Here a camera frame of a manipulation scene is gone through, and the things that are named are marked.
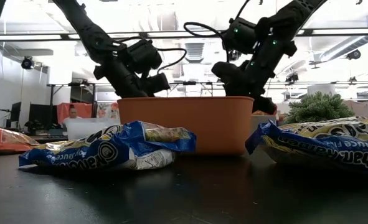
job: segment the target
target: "table surface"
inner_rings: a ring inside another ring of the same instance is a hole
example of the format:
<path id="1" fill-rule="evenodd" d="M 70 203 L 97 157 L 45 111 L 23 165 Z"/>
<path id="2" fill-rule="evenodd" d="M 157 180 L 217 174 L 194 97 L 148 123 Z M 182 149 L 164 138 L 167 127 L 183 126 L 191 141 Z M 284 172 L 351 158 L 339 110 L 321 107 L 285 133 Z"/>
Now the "table surface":
<path id="1" fill-rule="evenodd" d="M 0 223 L 368 223 L 368 176 L 282 167 L 262 151 L 87 175 L 0 156 Z"/>

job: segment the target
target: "potted plant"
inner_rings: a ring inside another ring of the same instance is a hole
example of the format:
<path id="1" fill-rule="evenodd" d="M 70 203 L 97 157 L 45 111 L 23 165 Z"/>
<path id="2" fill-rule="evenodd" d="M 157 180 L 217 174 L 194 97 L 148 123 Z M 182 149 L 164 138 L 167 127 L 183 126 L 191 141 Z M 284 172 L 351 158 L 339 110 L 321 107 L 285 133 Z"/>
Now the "potted plant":
<path id="1" fill-rule="evenodd" d="M 305 123 L 327 121 L 331 119 L 354 116 L 348 106 L 343 104 L 339 94 L 322 94 L 317 92 L 307 95 L 300 102 L 289 104 L 290 112 L 285 123 Z"/>

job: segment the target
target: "snack bag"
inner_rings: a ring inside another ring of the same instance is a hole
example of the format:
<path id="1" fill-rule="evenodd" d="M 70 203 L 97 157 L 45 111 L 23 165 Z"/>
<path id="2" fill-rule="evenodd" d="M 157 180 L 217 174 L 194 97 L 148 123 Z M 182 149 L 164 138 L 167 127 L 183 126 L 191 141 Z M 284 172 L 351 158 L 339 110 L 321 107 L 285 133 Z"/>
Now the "snack bag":
<path id="1" fill-rule="evenodd" d="M 0 154 L 22 153 L 39 143 L 29 136 L 0 128 Z"/>
<path id="2" fill-rule="evenodd" d="M 184 128 L 135 121 L 104 128 L 83 139 L 37 146 L 19 156 L 19 166 L 155 169 L 172 163 L 175 152 L 194 152 L 195 146 L 196 136 Z"/>
<path id="3" fill-rule="evenodd" d="M 246 142 L 251 154 L 262 149 L 278 163 L 368 172 L 368 118 L 316 123 L 260 124 Z"/>

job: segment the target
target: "security camera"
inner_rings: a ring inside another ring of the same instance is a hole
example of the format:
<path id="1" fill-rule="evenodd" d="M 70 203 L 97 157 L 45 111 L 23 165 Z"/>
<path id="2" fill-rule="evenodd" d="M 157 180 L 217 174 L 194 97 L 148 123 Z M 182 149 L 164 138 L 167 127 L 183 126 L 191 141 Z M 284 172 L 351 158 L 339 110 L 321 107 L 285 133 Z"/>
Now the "security camera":
<path id="1" fill-rule="evenodd" d="M 347 54 L 347 59 L 348 60 L 351 60 L 351 59 L 354 59 L 354 60 L 357 60 L 361 57 L 361 52 L 359 50 L 355 50 L 349 54 Z"/>
<path id="2" fill-rule="evenodd" d="M 21 67 L 26 70 L 32 70 L 34 68 L 33 57 L 25 56 L 22 61 Z"/>

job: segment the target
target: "ceiling light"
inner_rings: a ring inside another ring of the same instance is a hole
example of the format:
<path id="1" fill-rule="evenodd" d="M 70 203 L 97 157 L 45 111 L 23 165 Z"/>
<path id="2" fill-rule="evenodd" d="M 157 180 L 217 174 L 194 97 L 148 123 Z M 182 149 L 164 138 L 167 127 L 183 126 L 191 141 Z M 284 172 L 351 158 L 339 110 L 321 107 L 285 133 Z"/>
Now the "ceiling light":
<path id="1" fill-rule="evenodd" d="M 129 37 L 137 37 L 138 33 L 123 33 L 123 34 L 108 34 L 113 39 L 126 39 Z M 80 36 L 78 34 L 69 34 L 69 39 L 80 40 Z"/>
<path id="2" fill-rule="evenodd" d="M 61 40 L 60 35 L 0 35 L 0 41 L 12 40 Z"/>
<path id="3" fill-rule="evenodd" d="M 365 29 L 315 29 L 313 35 L 368 35 Z"/>
<path id="4" fill-rule="evenodd" d="M 214 35 L 213 32 L 207 30 L 194 31 L 196 34 L 201 35 Z M 168 37 L 190 37 L 194 38 L 190 33 L 186 31 L 174 31 L 174 32 L 148 32 L 150 38 L 168 38 Z"/>

